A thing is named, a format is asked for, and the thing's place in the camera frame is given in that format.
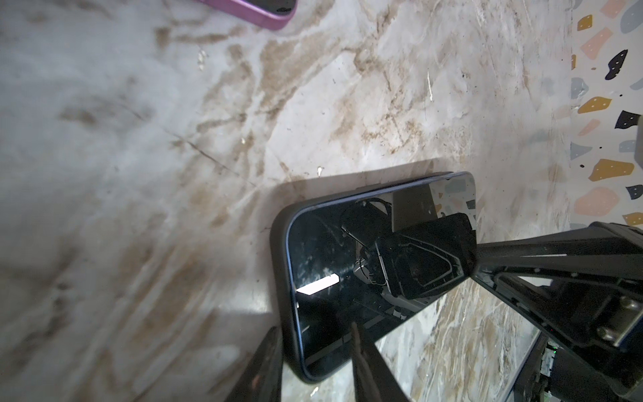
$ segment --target screw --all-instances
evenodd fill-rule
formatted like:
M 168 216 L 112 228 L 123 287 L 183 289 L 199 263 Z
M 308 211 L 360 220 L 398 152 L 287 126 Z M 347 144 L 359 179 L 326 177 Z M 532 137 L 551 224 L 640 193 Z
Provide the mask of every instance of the screw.
M 641 310 L 641 303 L 639 303 L 636 300 L 633 300 L 632 298 L 629 298 L 627 296 L 621 296 L 620 297 L 620 306 L 623 307 L 626 310 L 634 310 L 634 311 L 640 311 Z
M 607 342 L 614 342 L 618 337 L 616 331 L 607 327 L 598 327 L 596 333 L 602 340 L 606 340 Z

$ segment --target marble surface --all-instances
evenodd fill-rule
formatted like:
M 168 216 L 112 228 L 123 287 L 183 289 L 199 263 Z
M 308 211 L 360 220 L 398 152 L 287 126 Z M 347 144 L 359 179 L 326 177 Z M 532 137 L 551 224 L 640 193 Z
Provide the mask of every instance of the marble surface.
M 2 400 L 222 400 L 300 199 L 469 170 L 478 241 L 568 228 L 569 1 L 0 8 Z M 379 347 L 414 401 L 494 401 L 533 335 L 469 280 Z M 350 367 L 283 396 L 351 400 Z

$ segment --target black smartphone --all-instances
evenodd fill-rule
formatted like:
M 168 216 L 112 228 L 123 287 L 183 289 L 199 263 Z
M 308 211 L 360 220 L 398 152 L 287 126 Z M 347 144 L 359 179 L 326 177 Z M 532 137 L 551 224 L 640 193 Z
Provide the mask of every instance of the black smartphone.
M 468 172 L 291 205 L 270 232 L 284 358 L 308 383 L 350 360 L 350 325 L 378 340 L 466 279 L 476 247 Z

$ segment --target purple smartphone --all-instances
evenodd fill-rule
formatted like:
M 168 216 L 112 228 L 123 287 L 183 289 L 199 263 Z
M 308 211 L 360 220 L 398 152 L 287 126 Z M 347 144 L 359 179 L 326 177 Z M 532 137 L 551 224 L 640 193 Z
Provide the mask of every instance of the purple smartphone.
M 269 30 L 280 30 L 297 9 L 296 0 L 199 0 Z

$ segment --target black metal bracket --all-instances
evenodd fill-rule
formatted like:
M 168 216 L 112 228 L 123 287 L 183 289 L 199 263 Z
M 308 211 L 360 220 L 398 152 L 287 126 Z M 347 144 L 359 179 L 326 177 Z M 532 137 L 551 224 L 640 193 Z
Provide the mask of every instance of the black metal bracket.
M 533 279 L 550 280 L 537 286 Z M 643 232 L 615 223 L 479 244 L 473 279 L 643 401 Z

